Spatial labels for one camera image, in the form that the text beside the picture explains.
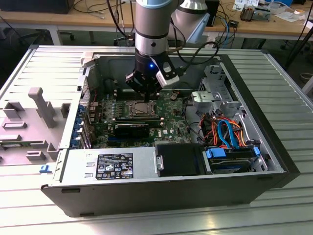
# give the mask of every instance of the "warning label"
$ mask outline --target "warning label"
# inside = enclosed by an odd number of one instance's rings
[[[133,177],[132,153],[98,155],[97,180],[130,179]]]

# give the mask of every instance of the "blue cable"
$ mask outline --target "blue cable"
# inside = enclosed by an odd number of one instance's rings
[[[229,137],[230,137],[230,141],[231,144],[234,146],[234,148],[239,148],[238,143],[236,141],[236,139],[234,138],[233,135],[233,129],[231,128],[231,125],[228,121],[226,120],[221,120],[217,126],[217,131],[219,134],[219,138],[221,139],[221,141],[227,146],[227,148],[230,148],[229,143],[224,139],[223,135],[222,135],[222,124],[225,123],[228,127],[228,131],[229,131]]]
[[[227,21],[225,20],[225,18],[220,17],[220,19],[224,21],[225,26],[226,26],[226,30],[227,30],[226,38],[225,38],[225,41],[224,41],[223,46],[222,46],[222,48],[224,48],[227,45],[227,41],[228,41],[229,27],[228,27],[228,24],[227,24]]]

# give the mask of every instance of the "wooden table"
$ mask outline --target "wooden table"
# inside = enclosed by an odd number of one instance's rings
[[[88,5],[103,3],[104,0],[88,0]],[[222,0],[222,6],[225,9],[227,15],[231,19],[239,22],[236,37],[243,38],[266,38],[266,39],[290,39],[295,40],[301,33],[303,28],[303,21],[296,21],[289,23],[276,16],[271,16],[269,22],[265,21],[252,21],[244,22],[240,20],[240,12],[231,10],[234,0]],[[307,1],[304,5],[293,5],[292,7],[308,7],[309,9],[311,1]],[[84,1],[79,3],[77,9],[86,11]],[[100,10],[107,8],[107,5],[95,6],[92,10]],[[124,25],[126,31],[130,31],[132,28],[132,18],[130,3],[122,4]],[[110,12],[106,9],[103,11],[104,19],[96,17],[88,13],[82,13],[74,10],[73,8],[67,15],[50,14],[50,13],[29,13],[29,12],[2,12],[0,15],[6,19],[14,28],[35,28],[35,29],[47,29],[51,33],[51,37],[54,45],[61,45],[62,40],[60,38],[59,30],[78,30],[78,31],[115,31],[115,25],[110,16]],[[0,20],[0,27],[7,27],[6,23]],[[213,27],[207,27],[204,35],[212,39],[221,35],[224,31],[220,19],[217,19]]]

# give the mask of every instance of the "metal workbench surface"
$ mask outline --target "metal workbench surface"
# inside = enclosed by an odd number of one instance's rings
[[[27,102],[33,84],[51,91],[45,98],[56,106],[61,99],[70,102],[83,72],[82,53],[115,50],[67,46],[28,50],[0,92],[0,108],[17,97]],[[250,205],[70,218],[39,190],[52,177],[39,174],[40,165],[2,166],[0,234],[311,234],[313,105],[270,55],[258,50],[225,52],[301,171],[298,178],[282,189],[264,193]]]

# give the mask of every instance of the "paper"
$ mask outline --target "paper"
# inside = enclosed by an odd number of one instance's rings
[[[257,7],[259,0],[235,0],[233,10],[242,11],[244,5]]]
[[[277,17],[279,17],[285,21],[288,21],[288,22],[295,22],[299,19],[294,13],[291,13],[288,11],[282,12],[282,13],[275,15],[275,16],[277,16]]]

